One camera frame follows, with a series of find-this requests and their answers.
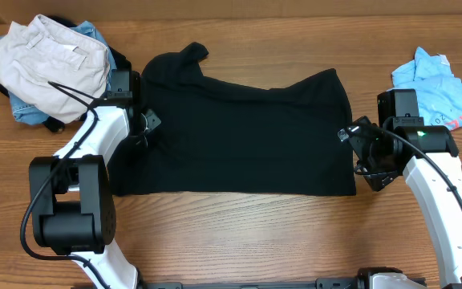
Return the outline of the black t-shirt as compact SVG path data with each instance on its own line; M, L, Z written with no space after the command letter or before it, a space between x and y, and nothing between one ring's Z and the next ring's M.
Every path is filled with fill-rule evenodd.
M207 55L191 43L145 66L141 96L160 124L115 150L113 194L355 195L352 149L338 138L351 106L334 69L260 89L205 76Z

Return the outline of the light blue printed t-shirt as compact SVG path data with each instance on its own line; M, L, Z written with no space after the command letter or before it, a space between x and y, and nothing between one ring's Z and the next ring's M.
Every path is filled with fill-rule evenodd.
M429 55L417 47L414 59L391 73L394 89L413 89L426 125L462 127L462 80L452 73L446 55Z

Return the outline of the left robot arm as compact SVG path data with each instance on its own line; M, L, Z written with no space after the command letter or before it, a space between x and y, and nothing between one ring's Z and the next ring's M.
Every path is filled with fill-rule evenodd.
M124 140L148 146L160 120L140 110L140 75L114 70L99 97L53 82L51 86L86 109L86 119L55 155L29 166L30 204L20 242L32 258L72 261L94 288L144 288L140 271L124 256L116 235L116 208L107 163Z

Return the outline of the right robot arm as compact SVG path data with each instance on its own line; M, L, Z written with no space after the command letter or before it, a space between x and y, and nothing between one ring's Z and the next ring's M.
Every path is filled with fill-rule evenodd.
M427 126L413 89L392 89L377 97L378 123L362 116L338 132L374 191L403 177L423 214L442 288L462 288L462 163L451 132Z

